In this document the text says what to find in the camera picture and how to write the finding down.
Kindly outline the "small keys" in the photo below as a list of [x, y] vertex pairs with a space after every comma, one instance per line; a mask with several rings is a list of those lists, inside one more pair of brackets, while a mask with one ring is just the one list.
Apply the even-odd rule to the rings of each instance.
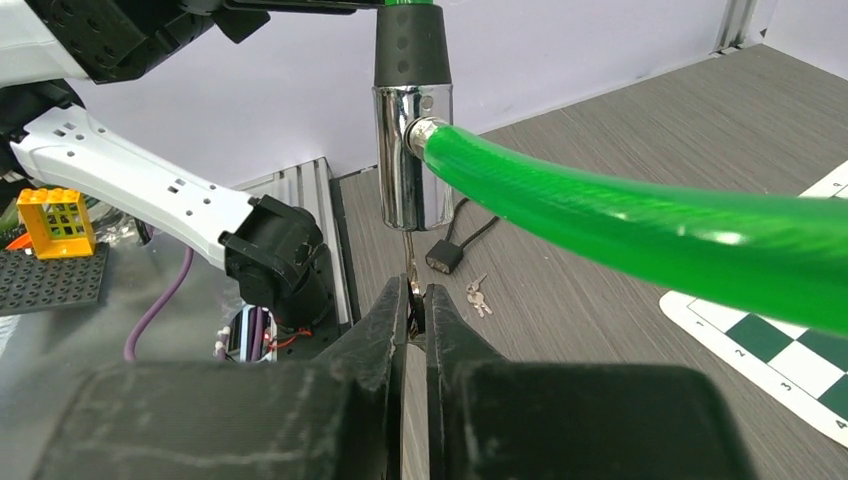
[[414, 252], [414, 243], [412, 233], [404, 231], [402, 233], [404, 241], [404, 251], [406, 258], [406, 276], [408, 280], [410, 314], [409, 314], [409, 339], [414, 340], [424, 328], [425, 321], [423, 297], [420, 290], [420, 282], [418, 276], [418, 268]]

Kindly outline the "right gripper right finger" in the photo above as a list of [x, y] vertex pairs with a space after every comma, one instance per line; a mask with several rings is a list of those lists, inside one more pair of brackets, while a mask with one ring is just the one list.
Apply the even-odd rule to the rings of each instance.
[[734, 417], [676, 365], [503, 357], [432, 284], [426, 324], [434, 479], [752, 479]]

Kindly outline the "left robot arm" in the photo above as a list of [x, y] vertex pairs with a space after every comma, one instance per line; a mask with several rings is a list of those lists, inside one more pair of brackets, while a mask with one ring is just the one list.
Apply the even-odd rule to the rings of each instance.
[[329, 1], [5, 1], [1, 170], [78, 190], [182, 241], [242, 299], [297, 330], [335, 310], [329, 249], [305, 209], [198, 177], [94, 119], [71, 87], [133, 81], [212, 27], [241, 42], [274, 11], [348, 15]]

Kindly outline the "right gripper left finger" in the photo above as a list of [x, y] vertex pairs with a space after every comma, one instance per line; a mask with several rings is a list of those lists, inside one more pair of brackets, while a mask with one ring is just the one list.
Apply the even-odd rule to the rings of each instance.
[[397, 479], [403, 276], [309, 360], [137, 362], [88, 374], [37, 479]]

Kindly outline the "green cable lock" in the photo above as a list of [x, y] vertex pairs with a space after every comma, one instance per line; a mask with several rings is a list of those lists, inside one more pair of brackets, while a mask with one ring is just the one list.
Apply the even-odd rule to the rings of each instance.
[[445, 22], [430, 1], [377, 3], [374, 67], [384, 223], [448, 223], [458, 191], [581, 257], [809, 328], [847, 331], [847, 203], [657, 185], [567, 168], [452, 124]]

